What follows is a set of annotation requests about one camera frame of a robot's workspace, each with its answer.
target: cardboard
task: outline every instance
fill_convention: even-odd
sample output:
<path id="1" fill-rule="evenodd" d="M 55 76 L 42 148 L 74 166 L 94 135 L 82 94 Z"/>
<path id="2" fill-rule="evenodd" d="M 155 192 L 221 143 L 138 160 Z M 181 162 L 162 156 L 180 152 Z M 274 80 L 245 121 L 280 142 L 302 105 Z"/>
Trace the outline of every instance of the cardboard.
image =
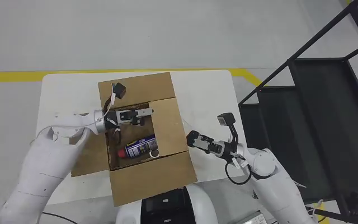
<path id="1" fill-rule="evenodd" d="M 110 179 L 114 204 L 122 205 L 194 183 L 196 175 L 186 151 L 110 171 Z"/>
<path id="2" fill-rule="evenodd" d="M 111 96 L 112 83 L 116 82 L 120 82 L 126 87 L 126 94 L 123 99 L 115 101 L 114 108 L 175 98 L 172 78 L 170 77 L 170 73 L 166 72 L 100 82 L 98 88 L 100 89 L 102 107 L 106 100 Z"/>
<path id="3" fill-rule="evenodd" d="M 102 106 L 111 95 L 112 83 L 117 82 L 126 86 L 126 95 L 116 99 L 111 110 L 151 107 L 154 113 L 145 118 L 145 126 L 122 125 L 120 144 L 113 130 L 108 130 L 106 136 L 91 137 L 72 176 L 109 169 L 115 206 L 196 182 L 170 73 L 100 82 Z M 156 135 L 159 158 L 150 158 L 148 154 L 134 159 L 117 156 L 125 144 L 151 134 Z"/>

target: stair step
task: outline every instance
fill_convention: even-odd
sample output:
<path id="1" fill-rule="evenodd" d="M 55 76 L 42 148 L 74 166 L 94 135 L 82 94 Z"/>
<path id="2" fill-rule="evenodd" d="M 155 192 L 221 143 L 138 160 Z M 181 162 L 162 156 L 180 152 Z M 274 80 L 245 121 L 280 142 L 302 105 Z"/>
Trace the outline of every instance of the stair step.
<path id="1" fill-rule="evenodd" d="M 257 94 L 271 151 L 306 203 L 333 195 L 294 86 L 263 87 Z"/>
<path id="2" fill-rule="evenodd" d="M 246 144 L 249 148 L 271 148 L 263 126 L 262 115 L 258 104 L 244 104 L 239 107 Z"/>
<path id="3" fill-rule="evenodd" d="M 358 189 L 357 78 L 342 59 L 296 59 L 289 67 L 325 168 L 346 197 Z"/>

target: white cable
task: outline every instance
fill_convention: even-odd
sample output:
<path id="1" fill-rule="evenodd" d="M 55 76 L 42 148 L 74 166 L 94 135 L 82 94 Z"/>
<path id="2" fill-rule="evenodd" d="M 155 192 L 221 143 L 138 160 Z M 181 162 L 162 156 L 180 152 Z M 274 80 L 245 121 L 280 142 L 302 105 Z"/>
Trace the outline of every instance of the white cable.
<path id="1" fill-rule="evenodd" d="M 293 182 L 297 185 L 297 186 L 301 186 L 302 188 L 307 188 L 305 185 L 303 184 L 300 184 L 299 182 L 296 182 L 293 180 Z"/>
<path id="2" fill-rule="evenodd" d="M 114 101 L 112 98 L 115 97 L 115 96 L 116 96 L 116 95 L 113 94 L 113 85 L 112 85 L 111 102 Z M 111 107 L 112 107 L 112 103 L 110 103 L 110 105 L 109 105 L 107 111 L 105 112 L 105 114 L 104 114 L 102 117 L 98 118 L 95 122 L 92 122 L 92 123 L 90 123 L 90 124 L 86 124 L 86 125 L 82 125 L 82 126 L 49 125 L 49 126 L 43 128 L 43 129 L 41 129 L 41 131 L 38 132 L 38 134 L 36 135 L 36 138 L 35 138 L 34 140 L 36 140 L 36 139 L 40 136 L 40 134 L 41 134 L 45 129 L 48 129 L 48 128 L 85 128 L 85 127 L 91 126 L 92 124 L 96 124 L 96 123 L 100 122 L 100 121 L 108 114 L 108 112 L 110 111 Z"/>

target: floor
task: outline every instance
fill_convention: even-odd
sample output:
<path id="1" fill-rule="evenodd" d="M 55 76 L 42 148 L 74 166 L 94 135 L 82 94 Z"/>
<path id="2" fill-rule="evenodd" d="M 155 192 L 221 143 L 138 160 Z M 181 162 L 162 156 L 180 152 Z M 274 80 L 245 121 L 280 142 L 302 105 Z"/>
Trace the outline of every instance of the floor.
<path id="1" fill-rule="evenodd" d="M 263 80 L 342 10 L 339 0 L 1 1 L 0 71 L 133 68 L 248 68 Z M 305 57 L 339 57 L 358 47 L 344 19 Z M 351 64 L 358 72 L 358 61 Z M 238 101 L 253 85 L 234 77 Z M 283 71 L 270 84 L 289 85 Z M 0 204 L 9 196 L 35 135 L 41 82 L 0 82 Z M 261 209 L 227 179 L 198 184 L 219 223 Z M 336 209 L 334 203 L 326 209 Z M 110 197 L 47 206 L 78 223 L 113 223 Z M 43 216 L 40 223 L 66 223 Z"/>

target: box flap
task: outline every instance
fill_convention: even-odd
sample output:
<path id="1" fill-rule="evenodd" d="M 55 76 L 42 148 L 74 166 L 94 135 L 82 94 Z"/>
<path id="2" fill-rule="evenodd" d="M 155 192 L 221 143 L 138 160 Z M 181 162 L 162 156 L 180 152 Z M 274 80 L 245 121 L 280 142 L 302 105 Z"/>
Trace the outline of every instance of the box flap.
<path id="1" fill-rule="evenodd" d="M 188 151 L 176 98 L 149 102 L 160 156 Z"/>
<path id="2" fill-rule="evenodd" d="M 110 171 L 110 180 L 116 207 L 197 181 L 189 151 Z"/>
<path id="3" fill-rule="evenodd" d="M 115 100 L 113 108 L 175 97 L 172 78 L 169 72 L 150 74 L 98 83 L 102 107 L 111 96 L 112 83 L 117 82 L 126 87 L 126 94 L 123 99 Z"/>
<path id="4" fill-rule="evenodd" d="M 79 155 L 71 176 L 81 176 L 108 170 L 108 156 L 105 134 L 91 134 Z"/>

